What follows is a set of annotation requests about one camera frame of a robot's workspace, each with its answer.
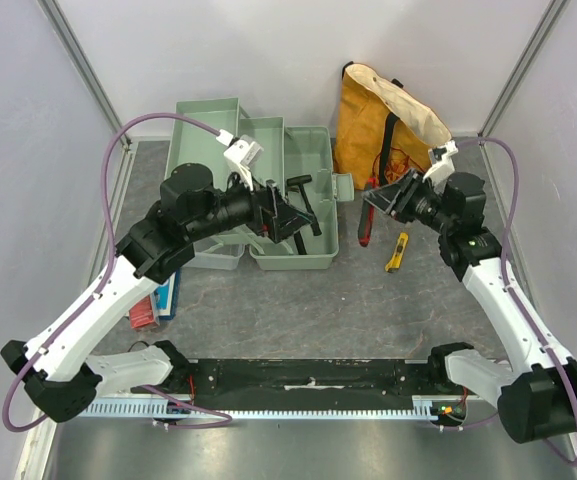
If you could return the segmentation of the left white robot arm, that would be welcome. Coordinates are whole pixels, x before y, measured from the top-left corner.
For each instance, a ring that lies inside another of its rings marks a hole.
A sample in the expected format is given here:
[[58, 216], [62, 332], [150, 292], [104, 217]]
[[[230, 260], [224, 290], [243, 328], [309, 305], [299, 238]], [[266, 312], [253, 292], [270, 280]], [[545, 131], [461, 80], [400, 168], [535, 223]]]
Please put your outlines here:
[[314, 220], [272, 181], [246, 184], [232, 174], [227, 189], [219, 190], [207, 166], [175, 168], [162, 182], [159, 200], [112, 249], [100, 277], [41, 334], [2, 348], [16, 375], [14, 384], [58, 423], [115, 392], [157, 385], [169, 393], [180, 391], [190, 363], [169, 341], [127, 353], [92, 352], [132, 307], [194, 258], [195, 242], [245, 225], [280, 243]]

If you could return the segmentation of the black rubber mallet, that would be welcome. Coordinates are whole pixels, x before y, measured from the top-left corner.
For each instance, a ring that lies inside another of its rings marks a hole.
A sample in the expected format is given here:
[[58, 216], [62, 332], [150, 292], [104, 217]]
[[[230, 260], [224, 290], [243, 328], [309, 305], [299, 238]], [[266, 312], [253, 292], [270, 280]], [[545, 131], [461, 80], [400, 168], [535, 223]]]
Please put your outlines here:
[[311, 206], [311, 203], [309, 201], [309, 198], [308, 198], [306, 190], [305, 190], [305, 185], [308, 183], [311, 183], [311, 182], [312, 182], [312, 176], [311, 175], [309, 175], [309, 174], [299, 175], [299, 176], [294, 176], [294, 177], [288, 178], [286, 180], [286, 186], [287, 186], [287, 189], [289, 191], [298, 191], [299, 194], [301, 195], [301, 198], [304, 202], [304, 206], [305, 206], [307, 212], [314, 216], [313, 223], [311, 224], [311, 229], [312, 229], [313, 235], [315, 237], [318, 237], [318, 236], [322, 235], [322, 230], [320, 228], [318, 219], [314, 213], [314, 210]]

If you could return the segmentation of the red black utility knife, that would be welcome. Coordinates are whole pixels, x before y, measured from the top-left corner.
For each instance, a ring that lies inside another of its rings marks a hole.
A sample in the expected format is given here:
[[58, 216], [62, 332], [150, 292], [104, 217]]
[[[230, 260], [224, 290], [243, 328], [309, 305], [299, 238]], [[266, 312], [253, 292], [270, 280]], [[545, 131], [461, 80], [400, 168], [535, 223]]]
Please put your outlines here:
[[[377, 184], [376, 178], [374, 176], [369, 177], [368, 181], [364, 186], [363, 193], [367, 193], [368, 191], [375, 188], [376, 184]], [[374, 219], [374, 207], [363, 199], [362, 194], [362, 207], [357, 231], [357, 238], [359, 245], [361, 247], [365, 248], [369, 245], [372, 233], [373, 219]]]

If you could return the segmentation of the claw hammer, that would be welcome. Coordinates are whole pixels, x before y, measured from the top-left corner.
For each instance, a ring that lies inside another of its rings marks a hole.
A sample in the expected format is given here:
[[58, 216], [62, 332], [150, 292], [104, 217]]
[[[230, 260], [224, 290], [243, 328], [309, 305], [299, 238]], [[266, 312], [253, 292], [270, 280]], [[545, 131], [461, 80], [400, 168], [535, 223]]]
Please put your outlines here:
[[294, 242], [297, 248], [297, 252], [299, 255], [307, 255], [307, 250], [305, 247], [305, 243], [300, 232], [296, 232], [294, 234]]

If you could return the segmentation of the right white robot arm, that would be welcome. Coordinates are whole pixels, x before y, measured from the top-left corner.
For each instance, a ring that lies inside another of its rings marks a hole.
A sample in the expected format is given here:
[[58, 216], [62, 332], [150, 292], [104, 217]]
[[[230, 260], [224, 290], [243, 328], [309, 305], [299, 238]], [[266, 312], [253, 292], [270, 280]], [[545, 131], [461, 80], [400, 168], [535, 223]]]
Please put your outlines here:
[[484, 226], [483, 180], [457, 172], [437, 193], [411, 170], [362, 197], [396, 221], [418, 221], [437, 233], [444, 263], [477, 300], [504, 346], [506, 367], [470, 345], [434, 348], [434, 362], [425, 371], [428, 386], [441, 394], [465, 387], [497, 410], [517, 443], [577, 432], [577, 360], [545, 327], [501, 244]]

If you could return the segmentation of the yellow utility knife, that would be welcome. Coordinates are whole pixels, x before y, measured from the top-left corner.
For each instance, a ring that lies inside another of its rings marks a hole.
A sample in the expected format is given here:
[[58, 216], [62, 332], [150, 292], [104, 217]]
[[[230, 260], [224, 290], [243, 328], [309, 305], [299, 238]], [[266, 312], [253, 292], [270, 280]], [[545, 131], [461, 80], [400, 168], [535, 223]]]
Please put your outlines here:
[[406, 232], [401, 232], [397, 239], [393, 254], [384, 267], [386, 273], [392, 273], [400, 269], [408, 241], [409, 235]]

